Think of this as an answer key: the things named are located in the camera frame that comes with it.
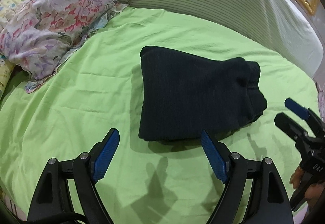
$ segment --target human hand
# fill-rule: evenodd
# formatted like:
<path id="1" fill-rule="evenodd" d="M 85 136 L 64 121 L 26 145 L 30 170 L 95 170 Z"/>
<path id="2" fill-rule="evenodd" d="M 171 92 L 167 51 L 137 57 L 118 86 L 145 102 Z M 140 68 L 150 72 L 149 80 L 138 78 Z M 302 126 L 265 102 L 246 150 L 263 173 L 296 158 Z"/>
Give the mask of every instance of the human hand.
<path id="1" fill-rule="evenodd" d="M 298 188 L 301 182 L 301 178 L 303 177 L 304 170 L 301 169 L 300 167 L 297 167 L 293 175 L 290 177 L 290 184 L 292 184 L 292 187 L 294 189 Z M 305 193 L 305 198 L 308 203 L 308 207 L 311 210 L 314 205 L 316 204 L 317 200 L 321 196 L 323 190 L 324 190 L 324 183 L 316 183 L 312 184 L 310 187 L 308 187 L 306 193 Z"/>

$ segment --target blue textured pad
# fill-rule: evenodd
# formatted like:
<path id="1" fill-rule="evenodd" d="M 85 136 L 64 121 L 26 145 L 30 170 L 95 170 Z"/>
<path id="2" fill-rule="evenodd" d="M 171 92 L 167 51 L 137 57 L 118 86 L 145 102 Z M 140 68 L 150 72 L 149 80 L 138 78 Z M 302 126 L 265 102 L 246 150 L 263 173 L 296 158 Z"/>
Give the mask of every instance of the blue textured pad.
<path id="1" fill-rule="evenodd" d="M 291 98 L 287 98 L 284 102 L 284 105 L 301 119 L 307 120 L 309 118 L 308 110 L 300 106 L 296 101 L 292 100 Z"/>
<path id="2" fill-rule="evenodd" d="M 223 183 L 226 183 L 228 176 L 226 173 L 225 161 L 222 159 L 221 155 L 219 154 L 215 145 L 212 143 L 206 131 L 203 131 L 201 133 L 201 144 L 214 174 L 219 180 L 221 180 Z"/>
<path id="3" fill-rule="evenodd" d="M 93 181 L 97 183 L 98 180 L 104 178 L 109 164 L 115 154 L 115 151 L 120 143 L 120 134 L 118 130 L 114 130 L 102 152 L 94 163 Z"/>

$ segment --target floral pillowcase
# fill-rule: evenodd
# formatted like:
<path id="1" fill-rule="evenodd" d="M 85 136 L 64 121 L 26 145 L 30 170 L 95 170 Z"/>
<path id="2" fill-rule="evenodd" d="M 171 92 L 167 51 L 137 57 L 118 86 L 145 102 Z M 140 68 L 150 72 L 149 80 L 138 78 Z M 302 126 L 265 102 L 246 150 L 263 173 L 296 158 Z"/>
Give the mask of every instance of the floral pillowcase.
<path id="1" fill-rule="evenodd" d="M 80 43 L 79 35 L 116 4 L 117 0 L 26 1 L 0 33 L 0 54 L 30 73 L 30 93 Z"/>

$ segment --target black cloth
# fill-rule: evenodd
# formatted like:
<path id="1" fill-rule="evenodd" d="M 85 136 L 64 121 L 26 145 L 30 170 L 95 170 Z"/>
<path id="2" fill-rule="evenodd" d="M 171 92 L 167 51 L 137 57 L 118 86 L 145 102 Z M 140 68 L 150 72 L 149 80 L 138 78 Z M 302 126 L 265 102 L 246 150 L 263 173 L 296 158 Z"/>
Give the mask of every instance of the black cloth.
<path id="1" fill-rule="evenodd" d="M 140 52 L 144 100 L 139 137 L 190 139 L 239 129 L 267 107 L 258 88 L 260 67 L 243 58 L 215 61 L 169 48 Z"/>

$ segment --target silver bolt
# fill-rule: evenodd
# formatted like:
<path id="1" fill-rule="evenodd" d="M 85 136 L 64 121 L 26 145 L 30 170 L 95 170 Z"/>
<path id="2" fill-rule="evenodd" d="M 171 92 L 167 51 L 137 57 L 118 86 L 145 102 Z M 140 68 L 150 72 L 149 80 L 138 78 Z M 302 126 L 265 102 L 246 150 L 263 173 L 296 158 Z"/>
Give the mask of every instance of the silver bolt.
<path id="1" fill-rule="evenodd" d="M 51 158 L 50 160 L 48 160 L 48 164 L 54 164 L 56 162 L 55 158 Z"/>
<path id="2" fill-rule="evenodd" d="M 271 158 L 268 158 L 268 157 L 266 157 L 266 158 L 264 159 L 264 161 L 265 161 L 267 164 L 271 164 L 271 163 L 272 163 L 272 159 L 271 159 Z"/>
<path id="3" fill-rule="evenodd" d="M 234 158 L 234 159 L 239 159 L 240 158 L 240 154 L 239 153 L 232 153 L 231 154 L 231 157 Z"/>
<path id="4" fill-rule="evenodd" d="M 89 156 L 89 153 L 82 153 L 82 154 L 80 154 L 80 158 L 81 159 L 86 159 L 86 158 L 88 158 L 88 156 Z"/>

